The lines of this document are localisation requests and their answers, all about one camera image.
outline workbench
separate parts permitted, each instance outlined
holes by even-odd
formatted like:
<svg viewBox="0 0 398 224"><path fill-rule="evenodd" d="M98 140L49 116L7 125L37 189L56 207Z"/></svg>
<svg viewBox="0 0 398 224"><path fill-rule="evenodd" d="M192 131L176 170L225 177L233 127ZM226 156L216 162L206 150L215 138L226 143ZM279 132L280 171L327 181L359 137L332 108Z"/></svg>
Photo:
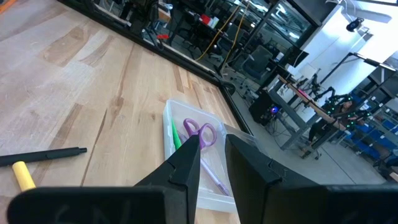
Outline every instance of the workbench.
<svg viewBox="0 0 398 224"><path fill-rule="evenodd" d="M284 112L286 112L292 121L298 126L298 130L294 130L292 128L289 128L289 124L282 119L282 115L278 114L277 118L280 120L280 122L287 128L288 132L291 134L292 137L289 138L288 141L286 141L280 148L282 150L288 149L290 146L294 144L303 134L306 132L314 123L317 122L319 118L323 118L324 120L328 121L329 123L332 123L337 130L340 131L345 131L346 128L340 124L339 122L336 122L334 118L330 117L328 114L326 114L321 107L318 105L318 103L313 100L310 96L305 94L304 92L300 91L297 89L295 86L293 86L291 83L289 83L286 79L282 78L281 76L278 77L279 82L275 84L272 90L270 90L269 95L272 98L272 100L280 105ZM282 85L287 86L290 88L298 97L300 97L303 102L311 107L315 111L315 115L312 116L307 122L305 122L297 113L296 111L286 103L282 97L279 96L277 91L282 87ZM337 131L329 131L327 132L322 138L318 139L315 144L312 145L312 148L314 150L317 150L325 141L329 140L332 138Z"/></svg>
<svg viewBox="0 0 398 224"><path fill-rule="evenodd" d="M164 161L169 98L238 128L219 89L55 0L17 1L0 15L0 156L87 147L27 164L37 186L133 186ZM0 223L19 193L0 168ZM198 209L195 223L239 223Z"/></svg>

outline window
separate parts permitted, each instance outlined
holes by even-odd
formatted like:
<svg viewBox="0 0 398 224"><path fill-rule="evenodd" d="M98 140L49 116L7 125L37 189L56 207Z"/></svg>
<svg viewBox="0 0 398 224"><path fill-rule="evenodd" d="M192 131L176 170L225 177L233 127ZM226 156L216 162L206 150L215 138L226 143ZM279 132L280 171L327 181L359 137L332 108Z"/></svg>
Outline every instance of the window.
<svg viewBox="0 0 398 224"><path fill-rule="evenodd" d="M269 22L292 42L297 42L312 25L290 3L283 0Z"/></svg>

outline pen cap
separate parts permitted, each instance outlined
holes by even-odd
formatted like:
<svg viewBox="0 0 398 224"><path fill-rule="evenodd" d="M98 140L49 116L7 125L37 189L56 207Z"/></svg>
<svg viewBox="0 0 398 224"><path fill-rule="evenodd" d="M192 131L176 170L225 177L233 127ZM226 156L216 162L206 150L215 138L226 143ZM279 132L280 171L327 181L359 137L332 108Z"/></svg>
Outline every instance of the pen cap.
<svg viewBox="0 0 398 224"><path fill-rule="evenodd" d="M17 178L19 187L22 191L35 188L35 183L30 176L29 170L26 167L25 162L19 161L12 165L15 177Z"/></svg>

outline computer monitor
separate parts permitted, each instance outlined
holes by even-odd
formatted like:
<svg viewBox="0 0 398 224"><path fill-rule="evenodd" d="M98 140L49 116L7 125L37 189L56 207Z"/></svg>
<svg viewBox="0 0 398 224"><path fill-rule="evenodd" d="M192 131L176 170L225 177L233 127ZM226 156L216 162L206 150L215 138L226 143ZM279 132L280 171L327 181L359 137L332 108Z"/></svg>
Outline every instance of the computer monitor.
<svg viewBox="0 0 398 224"><path fill-rule="evenodd" d="M300 50L298 47L292 46L287 50L285 55L286 57L282 59L283 63L296 67L308 56L308 53Z"/></svg>

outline security camera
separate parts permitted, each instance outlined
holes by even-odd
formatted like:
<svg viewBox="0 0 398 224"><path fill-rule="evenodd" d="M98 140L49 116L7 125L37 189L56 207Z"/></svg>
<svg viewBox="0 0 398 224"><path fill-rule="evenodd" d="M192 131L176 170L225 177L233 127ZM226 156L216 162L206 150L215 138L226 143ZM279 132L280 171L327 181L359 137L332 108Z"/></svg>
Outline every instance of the security camera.
<svg viewBox="0 0 398 224"><path fill-rule="evenodd" d="M350 32L354 32L355 29L360 28L362 22L364 21L364 19L362 18L356 18L356 20L354 20L353 22L350 22L350 24L347 25L347 30Z"/></svg>

